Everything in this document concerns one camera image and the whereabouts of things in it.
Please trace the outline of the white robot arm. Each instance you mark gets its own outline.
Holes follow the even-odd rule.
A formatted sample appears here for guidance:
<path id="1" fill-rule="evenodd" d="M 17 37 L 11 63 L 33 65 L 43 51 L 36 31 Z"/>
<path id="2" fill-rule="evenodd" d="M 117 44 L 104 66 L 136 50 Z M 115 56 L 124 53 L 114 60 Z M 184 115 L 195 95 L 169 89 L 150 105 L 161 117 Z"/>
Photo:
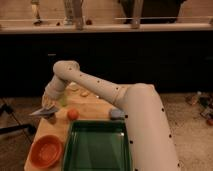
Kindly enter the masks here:
<path id="1" fill-rule="evenodd" d="M 124 87 L 86 74 L 76 61 L 58 61 L 45 87 L 42 106 L 58 100 L 75 82 L 125 114 L 134 171 L 181 171 L 165 108 L 155 87 L 136 83 Z"/>

